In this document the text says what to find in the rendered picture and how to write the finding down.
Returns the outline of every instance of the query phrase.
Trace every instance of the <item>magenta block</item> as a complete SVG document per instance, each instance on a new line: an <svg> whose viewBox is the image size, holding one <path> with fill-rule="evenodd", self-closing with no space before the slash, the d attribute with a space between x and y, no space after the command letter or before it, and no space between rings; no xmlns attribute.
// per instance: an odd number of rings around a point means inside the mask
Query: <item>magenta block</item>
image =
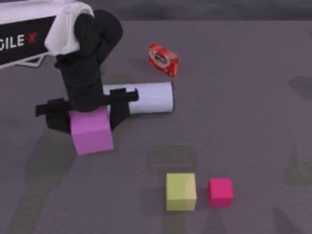
<svg viewBox="0 0 312 234"><path fill-rule="evenodd" d="M212 207L229 207L234 197L229 178L212 178L208 183L208 200Z"/></svg>
<svg viewBox="0 0 312 234"><path fill-rule="evenodd" d="M71 132L78 155L114 148L109 115L106 107L89 113L71 111Z"/></svg>

